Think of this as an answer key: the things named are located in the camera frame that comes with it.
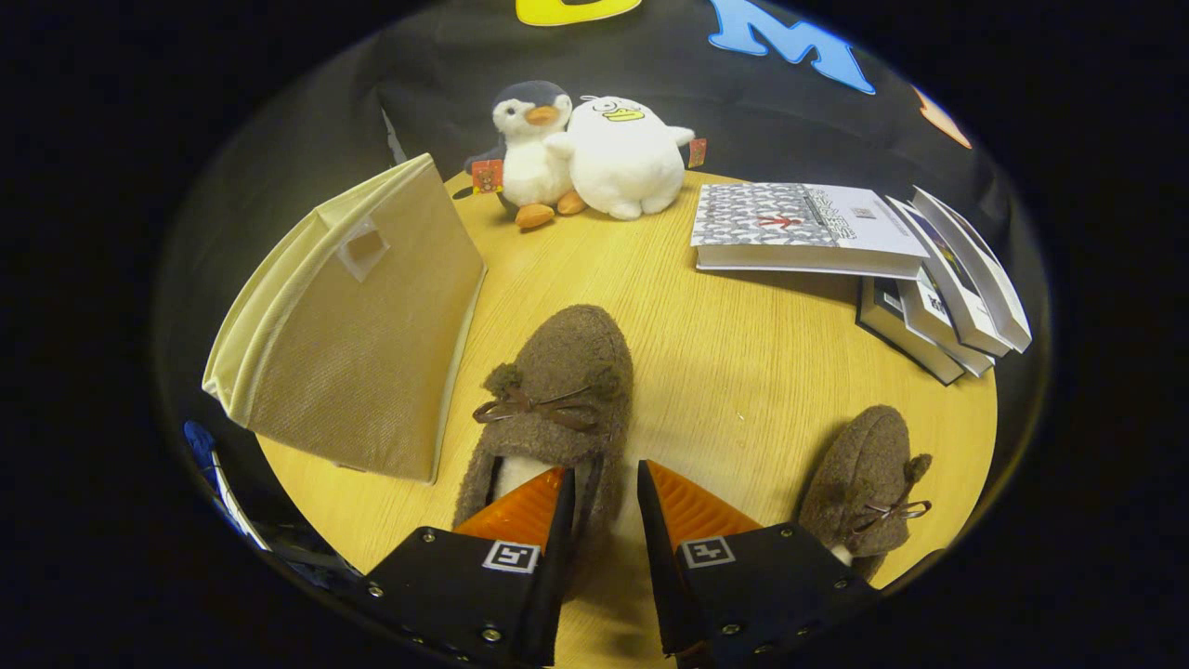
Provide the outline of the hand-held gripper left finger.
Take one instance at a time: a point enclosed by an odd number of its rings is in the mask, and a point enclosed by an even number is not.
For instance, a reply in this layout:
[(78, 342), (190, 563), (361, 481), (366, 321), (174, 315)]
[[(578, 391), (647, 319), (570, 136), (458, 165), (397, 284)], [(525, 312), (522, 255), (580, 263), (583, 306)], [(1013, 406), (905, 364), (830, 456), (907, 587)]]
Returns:
[(413, 530), (361, 578), (361, 610), (451, 668), (553, 665), (574, 516), (574, 471), (552, 467), (453, 530)]

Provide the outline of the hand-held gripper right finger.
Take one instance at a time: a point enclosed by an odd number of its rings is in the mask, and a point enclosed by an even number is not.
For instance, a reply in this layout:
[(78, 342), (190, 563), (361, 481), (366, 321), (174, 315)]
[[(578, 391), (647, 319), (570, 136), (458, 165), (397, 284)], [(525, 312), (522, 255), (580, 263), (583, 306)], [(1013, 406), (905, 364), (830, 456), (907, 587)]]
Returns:
[(652, 460), (637, 499), (663, 654), (680, 668), (782, 668), (877, 592), (794, 522), (762, 526)]

